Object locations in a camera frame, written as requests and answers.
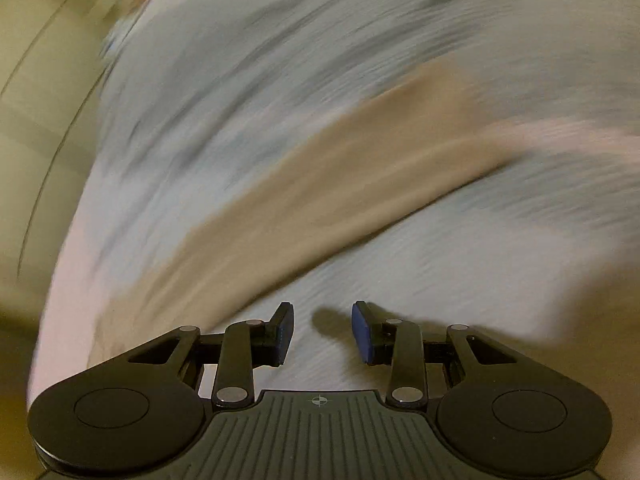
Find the silver screw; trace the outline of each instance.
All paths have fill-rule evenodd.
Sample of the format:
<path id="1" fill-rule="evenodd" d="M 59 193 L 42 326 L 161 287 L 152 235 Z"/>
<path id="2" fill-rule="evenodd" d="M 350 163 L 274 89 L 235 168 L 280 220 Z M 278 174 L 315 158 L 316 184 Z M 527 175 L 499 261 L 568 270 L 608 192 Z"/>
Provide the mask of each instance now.
<path id="1" fill-rule="evenodd" d="M 221 402 L 240 402 L 248 396 L 249 394 L 244 388 L 238 388 L 237 386 L 228 386 L 216 392 L 216 397 Z"/>
<path id="2" fill-rule="evenodd" d="M 422 392 L 412 386 L 402 386 L 393 390 L 391 396 L 398 402 L 417 402 L 422 398 Z"/>

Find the beige fabric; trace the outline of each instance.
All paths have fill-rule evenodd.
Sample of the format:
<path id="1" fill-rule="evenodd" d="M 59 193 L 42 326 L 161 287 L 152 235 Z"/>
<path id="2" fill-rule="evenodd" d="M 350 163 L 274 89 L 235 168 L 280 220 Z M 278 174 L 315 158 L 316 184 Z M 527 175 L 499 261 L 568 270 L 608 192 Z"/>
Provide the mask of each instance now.
<path id="1" fill-rule="evenodd" d="M 319 132 L 101 315 L 89 365 L 261 294 L 510 161 L 447 60 Z"/>

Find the folded cloth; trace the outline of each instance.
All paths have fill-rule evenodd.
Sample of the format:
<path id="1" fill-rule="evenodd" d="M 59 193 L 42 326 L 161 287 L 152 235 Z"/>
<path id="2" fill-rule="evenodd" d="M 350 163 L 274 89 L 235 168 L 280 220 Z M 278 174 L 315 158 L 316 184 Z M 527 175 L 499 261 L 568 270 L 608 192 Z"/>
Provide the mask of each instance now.
<path id="1" fill-rule="evenodd" d="M 89 365 L 242 307 L 518 153 L 448 60 L 418 67 L 293 150 L 100 316 Z"/>

